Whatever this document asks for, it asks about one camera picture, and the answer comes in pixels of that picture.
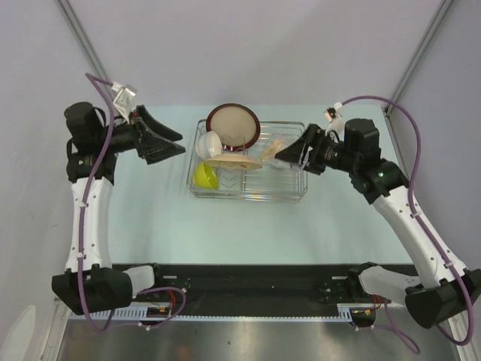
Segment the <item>white wall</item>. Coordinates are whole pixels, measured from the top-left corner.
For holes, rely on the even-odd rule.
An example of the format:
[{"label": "white wall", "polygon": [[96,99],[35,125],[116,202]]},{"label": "white wall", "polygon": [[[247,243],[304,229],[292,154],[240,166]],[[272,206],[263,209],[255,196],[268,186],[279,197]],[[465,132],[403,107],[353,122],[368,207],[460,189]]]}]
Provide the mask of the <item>white wall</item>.
[{"label": "white wall", "polygon": [[390,96],[440,0],[71,0],[148,105]]},{"label": "white wall", "polygon": [[[416,195],[447,244],[481,267],[481,2],[456,2],[401,100],[422,134]],[[414,137],[398,113],[394,127],[408,169]],[[481,300],[477,305],[481,336]]]},{"label": "white wall", "polygon": [[71,241],[63,111],[82,100],[104,106],[55,2],[5,2],[0,44],[0,347],[20,312],[35,305],[31,359],[53,301],[50,278],[62,273]]}]

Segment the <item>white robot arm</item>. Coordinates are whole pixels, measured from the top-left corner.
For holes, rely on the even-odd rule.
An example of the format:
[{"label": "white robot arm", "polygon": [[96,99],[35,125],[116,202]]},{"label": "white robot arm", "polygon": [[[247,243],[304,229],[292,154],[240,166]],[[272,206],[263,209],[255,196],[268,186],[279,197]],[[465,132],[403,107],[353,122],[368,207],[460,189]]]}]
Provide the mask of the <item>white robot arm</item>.
[{"label": "white robot arm", "polygon": [[[143,105],[139,105],[130,116],[123,114],[129,118],[127,123],[113,129],[108,151],[101,159],[85,201],[83,195],[89,175],[107,137],[107,128],[102,125],[97,111],[104,117],[103,111],[87,102],[73,104],[65,111],[67,127],[72,134],[67,143],[67,173],[74,197],[74,227],[65,273],[53,276],[52,290],[75,314],[84,312],[80,293],[89,312],[106,311],[129,306],[133,297],[155,282],[151,265],[124,272],[112,268],[107,225],[116,154],[136,149],[140,158],[153,164],[185,152],[184,147],[175,143],[182,135],[158,123]],[[80,217],[83,209],[85,215]],[[81,220],[84,242],[83,249],[79,250]],[[82,269],[79,269],[79,257],[83,259]],[[79,274],[82,274],[82,287],[79,287]]]},{"label": "white robot arm", "polygon": [[[335,109],[330,108],[326,113],[328,119],[336,119]],[[373,121],[346,122],[344,141],[338,139],[337,133],[336,137],[330,135],[329,129],[325,131],[310,124],[304,134],[276,154],[276,158],[314,174],[323,173],[327,167],[347,172],[354,188],[393,228],[419,275],[402,275],[369,262],[349,272],[351,285],[357,287],[361,295],[378,295],[406,305],[413,319],[425,328],[465,311],[463,288],[470,301],[476,301],[481,293],[481,270],[469,271],[441,240],[416,199],[408,201],[409,181],[396,164],[381,158],[379,131]],[[419,219],[434,236],[436,245]],[[437,246],[449,257],[443,258]]]}]

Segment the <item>light blue table surface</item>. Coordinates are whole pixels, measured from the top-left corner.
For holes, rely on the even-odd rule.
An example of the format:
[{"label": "light blue table surface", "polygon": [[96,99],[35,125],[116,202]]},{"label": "light blue table surface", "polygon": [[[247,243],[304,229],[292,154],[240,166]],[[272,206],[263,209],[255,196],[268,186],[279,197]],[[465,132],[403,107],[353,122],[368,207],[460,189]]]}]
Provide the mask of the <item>light blue table surface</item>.
[{"label": "light blue table surface", "polygon": [[[250,107],[260,120],[327,126],[327,105]],[[147,165],[135,151],[119,156],[110,203],[112,262],[191,264],[411,263],[388,223],[350,184],[328,169],[309,174],[298,204],[197,199],[186,187],[196,124],[215,106],[157,107],[149,112],[183,134],[186,153]],[[378,105],[348,105],[345,120],[372,119],[383,157],[396,161]]]}]

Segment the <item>cable clip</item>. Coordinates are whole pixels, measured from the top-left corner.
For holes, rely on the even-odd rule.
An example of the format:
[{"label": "cable clip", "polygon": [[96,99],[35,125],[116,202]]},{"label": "cable clip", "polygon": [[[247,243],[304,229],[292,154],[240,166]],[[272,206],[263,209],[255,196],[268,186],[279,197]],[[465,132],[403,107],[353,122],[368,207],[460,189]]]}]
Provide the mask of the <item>cable clip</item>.
[{"label": "cable clip", "polygon": [[121,83],[117,83],[116,81],[114,81],[111,89],[114,92],[118,93],[122,88],[123,88],[123,85]]},{"label": "cable clip", "polygon": [[301,170],[304,169],[304,167],[308,164],[309,162],[309,153],[312,149],[311,146],[309,146],[307,148],[307,152],[304,154],[304,157],[302,156],[302,153],[304,152],[304,148],[302,149],[302,152],[301,152],[301,156],[299,157],[299,165],[301,167]]},{"label": "cable clip", "polygon": [[423,214],[424,212],[422,211],[422,209],[419,209],[416,213],[413,213],[413,217],[416,218],[422,216]]}]

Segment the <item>metal dish rack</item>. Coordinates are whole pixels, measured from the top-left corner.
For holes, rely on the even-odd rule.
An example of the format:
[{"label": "metal dish rack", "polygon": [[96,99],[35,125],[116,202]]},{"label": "metal dish rack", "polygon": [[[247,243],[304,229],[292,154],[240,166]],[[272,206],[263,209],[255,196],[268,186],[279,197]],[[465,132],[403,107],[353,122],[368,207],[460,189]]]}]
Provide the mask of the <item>metal dish rack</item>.
[{"label": "metal dish rack", "polygon": [[[288,136],[298,138],[304,132],[304,124],[299,122],[260,122],[261,135],[258,141],[249,149],[238,151],[259,159],[265,145],[272,136]],[[187,175],[187,187],[199,198],[243,199],[250,201],[299,202],[307,192],[307,173],[294,169],[279,169],[268,163],[262,163],[262,169],[255,171],[232,170],[216,168],[219,189],[206,190],[197,188],[192,176],[202,162],[198,157],[195,146],[198,139],[207,131],[206,121],[200,120],[195,132],[192,155]]]}]

